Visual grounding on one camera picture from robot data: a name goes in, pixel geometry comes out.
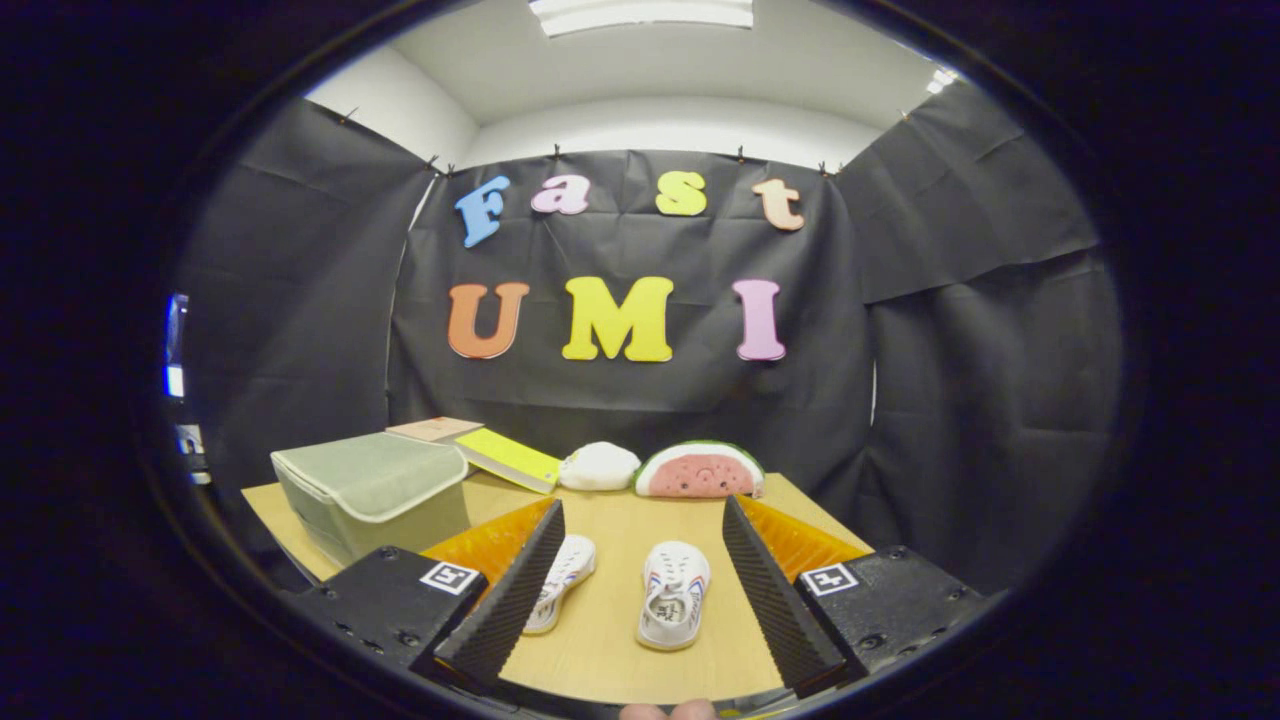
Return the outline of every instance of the green storage box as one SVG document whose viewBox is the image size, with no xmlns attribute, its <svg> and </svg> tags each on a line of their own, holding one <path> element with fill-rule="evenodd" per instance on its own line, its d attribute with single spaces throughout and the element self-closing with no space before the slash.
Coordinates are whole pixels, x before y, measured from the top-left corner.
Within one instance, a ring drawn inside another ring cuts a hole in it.
<svg viewBox="0 0 1280 720">
<path fill-rule="evenodd" d="M 280 450 L 271 465 L 307 534 L 343 566 L 384 544 L 422 551 L 471 527 L 457 447 L 375 433 Z"/>
</svg>

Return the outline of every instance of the book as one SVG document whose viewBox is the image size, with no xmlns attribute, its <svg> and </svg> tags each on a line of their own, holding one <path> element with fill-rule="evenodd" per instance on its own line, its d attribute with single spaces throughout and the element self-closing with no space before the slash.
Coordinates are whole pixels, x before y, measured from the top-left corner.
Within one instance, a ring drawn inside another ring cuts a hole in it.
<svg viewBox="0 0 1280 720">
<path fill-rule="evenodd" d="M 474 466 L 543 495 L 556 489 L 559 480 L 558 457 L 498 434 L 481 423 L 433 418 L 387 428 L 387 432 L 426 442 L 454 445 Z"/>
</svg>

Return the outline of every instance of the pink letter i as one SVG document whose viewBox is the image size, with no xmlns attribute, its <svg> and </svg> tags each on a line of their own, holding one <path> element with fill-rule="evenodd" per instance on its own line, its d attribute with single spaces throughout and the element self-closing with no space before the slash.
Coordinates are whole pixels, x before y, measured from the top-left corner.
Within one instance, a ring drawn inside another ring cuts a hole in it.
<svg viewBox="0 0 1280 720">
<path fill-rule="evenodd" d="M 742 360 L 781 360 L 787 354 L 773 322 L 773 296 L 778 290 L 772 281 L 733 283 L 733 292 L 742 299 L 742 345 L 737 346 Z"/>
</svg>

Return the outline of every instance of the white wall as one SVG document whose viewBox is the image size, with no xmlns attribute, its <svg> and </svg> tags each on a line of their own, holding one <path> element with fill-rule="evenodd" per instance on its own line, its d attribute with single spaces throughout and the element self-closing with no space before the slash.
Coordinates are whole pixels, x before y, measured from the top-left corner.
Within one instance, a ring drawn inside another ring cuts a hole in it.
<svg viewBox="0 0 1280 720">
<path fill-rule="evenodd" d="M 352 120 L 424 160 L 439 155 L 440 168 L 461 165 L 477 131 L 448 92 L 389 45 L 316 86 L 307 100 L 343 115 L 356 109 Z"/>
<path fill-rule="evenodd" d="M 436 165 L 470 168 L 584 150 L 695 150 L 835 172 L 882 131 L 854 120 L 755 100 L 627 97 L 556 108 L 477 128 L 439 85 L 384 46 L 316 86 L 307 99 Z"/>
<path fill-rule="evenodd" d="M 557 108 L 480 128 L 460 168 L 576 150 L 696 150 L 835 172 L 883 131 L 826 113 L 726 97 L 628 97 Z"/>
</svg>

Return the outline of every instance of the watermelon slice toy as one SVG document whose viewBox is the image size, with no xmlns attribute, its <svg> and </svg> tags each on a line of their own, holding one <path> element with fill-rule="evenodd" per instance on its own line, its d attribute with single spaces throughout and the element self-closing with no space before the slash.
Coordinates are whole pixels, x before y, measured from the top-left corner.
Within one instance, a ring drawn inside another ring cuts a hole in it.
<svg viewBox="0 0 1280 720">
<path fill-rule="evenodd" d="M 736 445 L 695 439 L 650 457 L 636 470 L 635 488 L 654 497 L 760 497 L 764 469 Z"/>
</svg>

